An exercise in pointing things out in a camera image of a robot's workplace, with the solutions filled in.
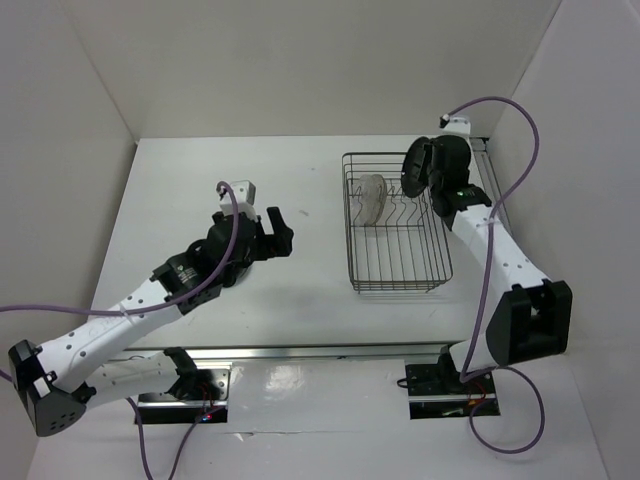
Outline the black glossy plate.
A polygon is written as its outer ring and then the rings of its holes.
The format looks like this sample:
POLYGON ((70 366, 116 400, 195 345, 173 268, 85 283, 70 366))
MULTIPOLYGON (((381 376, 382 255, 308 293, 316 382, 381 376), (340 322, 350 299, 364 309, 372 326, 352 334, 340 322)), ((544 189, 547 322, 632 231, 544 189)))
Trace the black glossy plate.
POLYGON ((401 169, 401 188, 406 197, 418 197, 428 186, 427 170, 431 159, 431 140, 427 137, 417 138, 409 147, 401 169))

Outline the clear square glass plate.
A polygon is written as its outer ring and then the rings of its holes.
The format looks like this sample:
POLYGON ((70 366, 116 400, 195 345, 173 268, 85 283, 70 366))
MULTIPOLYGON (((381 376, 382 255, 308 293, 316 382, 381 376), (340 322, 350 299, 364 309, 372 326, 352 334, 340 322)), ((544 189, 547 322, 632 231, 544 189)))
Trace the clear square glass plate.
POLYGON ((388 189, 385 179, 379 174, 365 174, 360 178, 359 220, 363 226, 373 226, 382 216, 388 189))

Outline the clear textured glass plate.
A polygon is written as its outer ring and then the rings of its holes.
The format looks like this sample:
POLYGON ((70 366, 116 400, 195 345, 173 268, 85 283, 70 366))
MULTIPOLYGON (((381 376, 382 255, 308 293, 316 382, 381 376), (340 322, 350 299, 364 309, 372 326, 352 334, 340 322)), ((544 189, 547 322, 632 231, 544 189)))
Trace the clear textured glass plate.
POLYGON ((356 226, 369 226, 375 220, 376 193, 370 176, 359 179, 354 185, 351 208, 352 220, 356 226))

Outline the blue white patterned plate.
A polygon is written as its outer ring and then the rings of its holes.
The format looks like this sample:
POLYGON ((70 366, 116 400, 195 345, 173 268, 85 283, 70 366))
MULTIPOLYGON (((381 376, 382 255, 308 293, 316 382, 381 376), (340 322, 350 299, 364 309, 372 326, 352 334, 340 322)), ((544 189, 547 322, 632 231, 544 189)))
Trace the blue white patterned plate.
POLYGON ((251 265, 230 265, 225 270, 223 287, 232 288, 245 280, 251 272, 251 265))

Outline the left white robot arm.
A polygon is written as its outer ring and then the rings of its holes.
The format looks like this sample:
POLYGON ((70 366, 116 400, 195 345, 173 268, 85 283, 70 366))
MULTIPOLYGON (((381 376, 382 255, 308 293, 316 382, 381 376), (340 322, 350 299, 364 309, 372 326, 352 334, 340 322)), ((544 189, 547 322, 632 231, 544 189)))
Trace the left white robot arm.
POLYGON ((139 394, 189 397, 204 376, 182 347, 118 361, 116 355, 147 334, 173 323, 232 287, 255 262, 287 257, 294 232, 280 210, 260 218, 217 212, 207 236, 156 268, 120 304, 75 330, 37 345, 9 349, 13 386, 39 437, 64 431, 105 403, 139 394))

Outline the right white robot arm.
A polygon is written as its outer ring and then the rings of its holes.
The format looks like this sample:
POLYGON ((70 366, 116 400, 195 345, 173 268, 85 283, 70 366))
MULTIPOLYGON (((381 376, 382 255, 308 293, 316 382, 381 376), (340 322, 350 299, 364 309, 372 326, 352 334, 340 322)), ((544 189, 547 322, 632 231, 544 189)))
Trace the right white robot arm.
POLYGON ((497 218, 485 191, 470 178, 471 149, 464 138, 428 140, 423 177, 435 213, 483 269, 470 339, 446 350, 436 379, 448 392, 496 368, 566 351, 573 293, 525 255, 497 218))

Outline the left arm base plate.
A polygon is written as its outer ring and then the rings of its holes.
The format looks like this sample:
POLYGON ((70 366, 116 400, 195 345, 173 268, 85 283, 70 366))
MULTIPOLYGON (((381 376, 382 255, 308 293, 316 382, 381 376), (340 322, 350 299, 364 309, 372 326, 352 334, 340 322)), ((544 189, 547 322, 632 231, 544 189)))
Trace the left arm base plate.
POLYGON ((136 403, 143 425, 222 424, 228 420, 231 380, 229 363, 205 362, 197 365, 193 387, 177 397, 169 392, 145 393, 136 403))

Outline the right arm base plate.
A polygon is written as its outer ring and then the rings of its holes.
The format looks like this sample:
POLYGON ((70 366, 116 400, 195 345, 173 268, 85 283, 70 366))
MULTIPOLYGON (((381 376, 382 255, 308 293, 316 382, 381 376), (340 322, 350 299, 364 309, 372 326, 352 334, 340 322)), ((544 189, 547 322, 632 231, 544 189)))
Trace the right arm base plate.
POLYGON ((412 420, 463 418, 473 411, 477 416, 500 415, 492 375, 461 383, 449 355, 440 355, 435 363, 407 364, 396 385, 408 395, 412 420))

